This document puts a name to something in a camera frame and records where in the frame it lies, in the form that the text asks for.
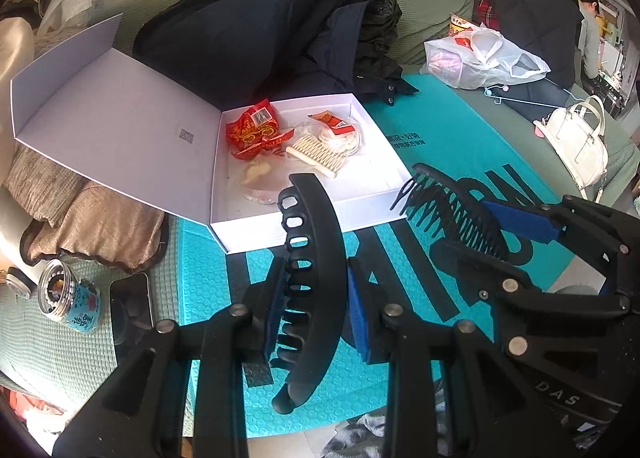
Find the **black hair comb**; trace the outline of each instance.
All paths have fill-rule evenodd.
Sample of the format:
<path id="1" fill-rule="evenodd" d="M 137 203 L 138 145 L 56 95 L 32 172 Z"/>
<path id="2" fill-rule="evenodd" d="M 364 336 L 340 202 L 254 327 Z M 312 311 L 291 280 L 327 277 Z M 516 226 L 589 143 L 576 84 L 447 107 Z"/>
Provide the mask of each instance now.
<path id="1" fill-rule="evenodd" d="M 424 232 L 436 225 L 433 238 L 444 232 L 448 239 L 506 260 L 509 254 L 507 242 L 500 224 L 489 210 L 455 180 L 434 167 L 419 162 L 412 169 L 416 174 L 402 187 L 391 209 L 408 195 L 401 213 L 408 214 L 409 222 L 417 217 L 417 227 L 429 220 Z"/>
<path id="2" fill-rule="evenodd" d="M 273 409 L 289 414 L 308 401 L 340 340 L 347 302 L 347 260 L 334 207 L 311 173 L 290 175 L 278 197 L 285 247 L 283 334 L 271 366 L 289 371 Z"/>

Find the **red plaid shirt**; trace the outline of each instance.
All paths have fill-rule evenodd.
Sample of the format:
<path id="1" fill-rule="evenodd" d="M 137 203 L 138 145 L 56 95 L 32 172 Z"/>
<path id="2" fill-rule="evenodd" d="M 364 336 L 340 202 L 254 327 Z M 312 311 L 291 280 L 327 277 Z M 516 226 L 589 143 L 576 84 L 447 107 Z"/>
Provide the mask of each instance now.
<path id="1" fill-rule="evenodd" d="M 489 0 L 480 0 L 478 2 L 474 12 L 474 21 L 477 24 L 485 24 L 490 29 L 494 29 L 494 31 L 500 30 L 500 22 Z"/>

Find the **smartphone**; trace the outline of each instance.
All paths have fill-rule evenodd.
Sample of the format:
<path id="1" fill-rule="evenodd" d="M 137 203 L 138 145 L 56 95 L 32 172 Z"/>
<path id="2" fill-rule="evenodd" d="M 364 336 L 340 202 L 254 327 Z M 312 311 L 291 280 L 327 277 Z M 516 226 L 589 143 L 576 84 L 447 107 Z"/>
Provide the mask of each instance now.
<path id="1" fill-rule="evenodd" d="M 147 275 L 138 273 L 113 281 L 109 297 L 113 344 L 120 364 L 155 324 Z"/>

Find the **blue can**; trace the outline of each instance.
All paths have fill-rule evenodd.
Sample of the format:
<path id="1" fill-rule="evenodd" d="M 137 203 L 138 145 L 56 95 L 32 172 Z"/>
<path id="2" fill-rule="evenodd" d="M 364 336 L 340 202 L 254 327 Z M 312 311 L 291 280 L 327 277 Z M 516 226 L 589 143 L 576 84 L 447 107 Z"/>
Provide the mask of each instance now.
<path id="1" fill-rule="evenodd" d="M 66 263 L 49 261 L 38 282 L 38 305 L 50 320 L 89 333 L 100 320 L 100 294 L 74 276 Z"/>

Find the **cardboard box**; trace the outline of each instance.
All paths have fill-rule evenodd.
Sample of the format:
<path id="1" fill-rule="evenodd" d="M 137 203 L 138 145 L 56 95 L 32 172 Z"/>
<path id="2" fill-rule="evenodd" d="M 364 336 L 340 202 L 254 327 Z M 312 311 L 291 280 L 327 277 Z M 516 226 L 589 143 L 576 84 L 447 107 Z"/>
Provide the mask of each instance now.
<path id="1" fill-rule="evenodd" d="M 12 80 L 16 140 L 115 191 L 208 226 L 226 253 L 282 245 L 277 206 L 245 199 L 233 178 L 240 162 L 230 154 L 225 125 L 246 108 L 221 112 L 111 48 L 119 23 L 115 16 L 82 31 Z M 274 106 L 286 125 L 325 110 L 360 125 L 359 153 L 335 180 L 319 177 L 343 232 L 401 218 L 402 204 L 389 208 L 410 174 L 353 95 Z"/>

